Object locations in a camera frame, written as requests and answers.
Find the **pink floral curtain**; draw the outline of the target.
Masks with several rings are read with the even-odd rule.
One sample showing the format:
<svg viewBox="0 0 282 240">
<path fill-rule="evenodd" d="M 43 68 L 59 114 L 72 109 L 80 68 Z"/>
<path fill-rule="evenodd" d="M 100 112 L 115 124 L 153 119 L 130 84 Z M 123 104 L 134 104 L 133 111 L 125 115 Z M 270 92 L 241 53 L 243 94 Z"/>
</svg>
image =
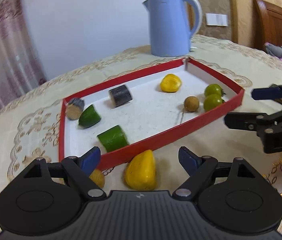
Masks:
<svg viewBox="0 0 282 240">
<path fill-rule="evenodd" d="M 0 110 L 45 82 L 21 0 L 0 0 Z"/>
</svg>

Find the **brown longan with stem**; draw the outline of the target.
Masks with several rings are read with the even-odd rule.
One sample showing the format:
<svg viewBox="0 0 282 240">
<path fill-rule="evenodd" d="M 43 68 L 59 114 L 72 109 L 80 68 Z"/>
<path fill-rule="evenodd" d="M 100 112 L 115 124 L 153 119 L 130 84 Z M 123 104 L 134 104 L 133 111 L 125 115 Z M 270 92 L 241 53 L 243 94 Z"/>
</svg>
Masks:
<svg viewBox="0 0 282 240">
<path fill-rule="evenodd" d="M 198 115 L 200 110 L 200 101 L 196 96 L 188 96 L 184 99 L 183 103 L 180 103 L 176 107 L 176 109 L 178 110 L 176 125 L 180 125 Z"/>
</svg>

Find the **cream embroidered tablecloth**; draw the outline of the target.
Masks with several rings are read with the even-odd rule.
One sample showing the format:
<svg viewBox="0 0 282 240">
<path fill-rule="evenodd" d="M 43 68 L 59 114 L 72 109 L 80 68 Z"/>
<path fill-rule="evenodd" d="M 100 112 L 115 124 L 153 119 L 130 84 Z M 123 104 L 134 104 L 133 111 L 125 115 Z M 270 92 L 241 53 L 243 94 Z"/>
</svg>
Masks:
<svg viewBox="0 0 282 240">
<path fill-rule="evenodd" d="M 192 57 L 245 89 L 240 111 L 274 113 L 281 109 L 273 101 L 255 101 L 250 97 L 254 88 L 282 84 L 281 61 L 228 40 L 196 35 L 192 43 Z M 33 159 L 58 160 L 63 98 L 102 81 L 164 62 L 164 58 L 150 54 L 149 46 L 130 48 L 60 75 L 8 104 L 0 111 L 0 192 Z M 163 189 L 174 190 L 187 177 L 177 160 L 181 146 L 220 161 L 243 157 L 282 196 L 282 153 L 265 154 L 255 133 L 228 129 L 222 119 L 155 152 L 158 174 L 164 177 Z"/>
</svg>

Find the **blue electric kettle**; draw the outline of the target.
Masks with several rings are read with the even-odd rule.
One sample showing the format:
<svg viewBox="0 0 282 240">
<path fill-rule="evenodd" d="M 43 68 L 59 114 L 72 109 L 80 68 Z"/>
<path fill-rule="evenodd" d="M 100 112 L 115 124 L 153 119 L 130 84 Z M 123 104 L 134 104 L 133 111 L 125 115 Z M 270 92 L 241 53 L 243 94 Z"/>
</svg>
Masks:
<svg viewBox="0 0 282 240">
<path fill-rule="evenodd" d="M 191 28 L 185 3 L 194 10 L 195 22 Z M 203 12 L 198 0 L 145 0 L 149 14 L 151 54 L 159 57 L 178 57 L 189 53 L 191 38 L 202 24 Z"/>
</svg>

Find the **green cucumber end piece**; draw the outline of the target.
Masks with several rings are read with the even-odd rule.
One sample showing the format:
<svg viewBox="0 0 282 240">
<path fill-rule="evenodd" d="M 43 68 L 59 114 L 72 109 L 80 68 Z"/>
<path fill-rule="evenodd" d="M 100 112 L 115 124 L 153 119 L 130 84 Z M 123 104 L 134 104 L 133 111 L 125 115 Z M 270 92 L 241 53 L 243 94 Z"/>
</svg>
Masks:
<svg viewBox="0 0 282 240">
<path fill-rule="evenodd" d="M 90 128 L 101 121 L 101 116 L 95 110 L 94 105 L 88 106 L 79 117 L 79 126 Z"/>
</svg>

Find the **dark eggplant piece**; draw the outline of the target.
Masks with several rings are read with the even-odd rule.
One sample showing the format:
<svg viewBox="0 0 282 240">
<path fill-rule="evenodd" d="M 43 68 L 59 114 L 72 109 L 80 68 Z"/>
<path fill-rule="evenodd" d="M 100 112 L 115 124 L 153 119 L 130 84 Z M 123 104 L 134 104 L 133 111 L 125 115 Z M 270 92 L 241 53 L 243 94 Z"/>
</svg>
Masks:
<svg viewBox="0 0 282 240">
<path fill-rule="evenodd" d="M 70 120 L 78 120 L 84 111 L 84 100 L 72 98 L 66 106 L 65 114 Z"/>
<path fill-rule="evenodd" d="M 112 88 L 108 91 L 108 93 L 114 107 L 119 107 L 130 102 L 133 99 L 126 85 Z"/>
</svg>

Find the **wooden bed headboard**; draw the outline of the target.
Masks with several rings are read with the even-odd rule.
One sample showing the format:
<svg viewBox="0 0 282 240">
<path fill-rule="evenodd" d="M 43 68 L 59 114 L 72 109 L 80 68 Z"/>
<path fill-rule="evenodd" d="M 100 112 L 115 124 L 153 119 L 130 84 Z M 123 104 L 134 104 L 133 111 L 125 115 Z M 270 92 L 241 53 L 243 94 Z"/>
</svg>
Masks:
<svg viewBox="0 0 282 240">
<path fill-rule="evenodd" d="M 282 46 L 282 7 L 264 0 L 253 0 L 256 23 L 254 48 L 263 50 L 265 43 Z"/>
</svg>

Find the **white wall switch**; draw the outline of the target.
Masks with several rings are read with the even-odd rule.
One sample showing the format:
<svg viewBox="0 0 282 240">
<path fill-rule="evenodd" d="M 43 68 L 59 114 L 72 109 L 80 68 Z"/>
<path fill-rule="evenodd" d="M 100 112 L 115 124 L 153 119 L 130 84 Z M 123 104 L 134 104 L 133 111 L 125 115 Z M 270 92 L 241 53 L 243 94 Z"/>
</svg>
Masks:
<svg viewBox="0 0 282 240">
<path fill-rule="evenodd" d="M 228 15 L 206 13 L 206 24 L 207 26 L 227 27 Z"/>
</svg>

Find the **red shallow cardboard box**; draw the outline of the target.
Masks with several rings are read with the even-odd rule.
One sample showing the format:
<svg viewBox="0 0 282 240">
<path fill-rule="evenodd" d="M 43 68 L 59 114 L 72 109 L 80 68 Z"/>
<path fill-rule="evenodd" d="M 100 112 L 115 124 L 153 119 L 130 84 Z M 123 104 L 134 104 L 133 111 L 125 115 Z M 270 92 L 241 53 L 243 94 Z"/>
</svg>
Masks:
<svg viewBox="0 0 282 240">
<path fill-rule="evenodd" d="M 175 93 L 161 91 L 160 83 L 168 74 L 178 76 L 182 85 Z M 225 91 L 225 102 L 209 112 L 199 110 L 196 117 L 176 125 L 178 110 L 188 96 L 202 97 L 205 88 L 216 83 Z M 132 100 L 114 107 L 108 91 L 126 85 Z M 244 89 L 231 78 L 192 58 L 171 60 L 104 81 L 74 93 L 85 106 L 94 105 L 101 116 L 96 125 L 82 129 L 77 121 L 60 117 L 59 159 L 80 157 L 94 146 L 100 146 L 97 135 L 119 125 L 129 145 L 113 152 L 101 149 L 100 170 L 130 161 L 145 150 L 157 150 L 217 120 L 239 107 Z"/>
</svg>

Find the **yellow pepper wedge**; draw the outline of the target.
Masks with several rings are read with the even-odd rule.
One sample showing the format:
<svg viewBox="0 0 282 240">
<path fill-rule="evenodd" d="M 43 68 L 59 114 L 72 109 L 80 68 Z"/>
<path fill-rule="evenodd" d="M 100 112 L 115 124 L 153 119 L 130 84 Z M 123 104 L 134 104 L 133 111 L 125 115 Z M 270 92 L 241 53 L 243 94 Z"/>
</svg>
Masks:
<svg viewBox="0 0 282 240">
<path fill-rule="evenodd" d="M 152 150 L 136 155 L 127 165 L 124 180 L 137 191 L 153 191 L 157 186 L 156 161 Z"/>
</svg>

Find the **green tomato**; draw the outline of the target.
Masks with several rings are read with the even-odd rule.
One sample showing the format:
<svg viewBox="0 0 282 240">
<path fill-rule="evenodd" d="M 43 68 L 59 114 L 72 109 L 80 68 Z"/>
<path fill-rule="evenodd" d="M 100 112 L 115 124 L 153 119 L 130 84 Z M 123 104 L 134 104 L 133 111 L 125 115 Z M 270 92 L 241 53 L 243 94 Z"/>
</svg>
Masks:
<svg viewBox="0 0 282 240">
<path fill-rule="evenodd" d="M 220 85 L 213 83 L 205 88 L 204 96 L 207 97 L 213 94 L 223 97 L 225 95 L 225 92 Z"/>
<path fill-rule="evenodd" d="M 224 103 L 224 100 L 220 95 L 211 94 L 211 95 L 206 96 L 206 98 L 204 99 L 203 108 L 205 112 L 208 112 L 223 103 Z"/>
</svg>

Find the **large yellow pepper piece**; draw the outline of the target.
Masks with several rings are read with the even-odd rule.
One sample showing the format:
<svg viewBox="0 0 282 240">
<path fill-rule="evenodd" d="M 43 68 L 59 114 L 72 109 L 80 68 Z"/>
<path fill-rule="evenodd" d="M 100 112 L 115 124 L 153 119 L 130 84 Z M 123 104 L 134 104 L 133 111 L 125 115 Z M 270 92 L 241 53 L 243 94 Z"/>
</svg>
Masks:
<svg viewBox="0 0 282 240">
<path fill-rule="evenodd" d="M 166 93 L 175 93 L 180 89 L 181 85 L 182 81 L 178 76 L 175 74 L 168 74 L 162 79 L 160 89 Z"/>
</svg>

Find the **gold wall moulding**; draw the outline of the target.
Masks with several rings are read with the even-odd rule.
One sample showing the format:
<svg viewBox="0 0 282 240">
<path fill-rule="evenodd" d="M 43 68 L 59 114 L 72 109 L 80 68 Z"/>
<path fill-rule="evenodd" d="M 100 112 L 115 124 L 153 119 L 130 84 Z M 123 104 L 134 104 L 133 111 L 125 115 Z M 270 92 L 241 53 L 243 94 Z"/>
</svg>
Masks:
<svg viewBox="0 0 282 240">
<path fill-rule="evenodd" d="M 199 34 L 215 37 L 224 40 L 238 42 L 238 17 L 236 0 L 199 0 L 202 11 L 203 21 Z M 228 18 L 228 25 L 224 27 L 209 26 L 206 20 L 206 14 L 223 14 Z"/>
</svg>

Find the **small yellow round fruit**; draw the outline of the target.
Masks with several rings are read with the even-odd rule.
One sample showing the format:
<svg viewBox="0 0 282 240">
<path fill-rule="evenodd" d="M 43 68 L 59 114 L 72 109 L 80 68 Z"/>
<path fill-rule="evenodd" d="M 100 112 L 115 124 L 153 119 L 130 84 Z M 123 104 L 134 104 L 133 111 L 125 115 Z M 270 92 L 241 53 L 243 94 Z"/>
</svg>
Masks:
<svg viewBox="0 0 282 240">
<path fill-rule="evenodd" d="M 89 178 L 101 189 L 104 187 L 105 185 L 105 176 L 103 175 L 103 173 L 99 170 L 99 169 L 95 169 L 91 175 L 89 176 Z"/>
</svg>

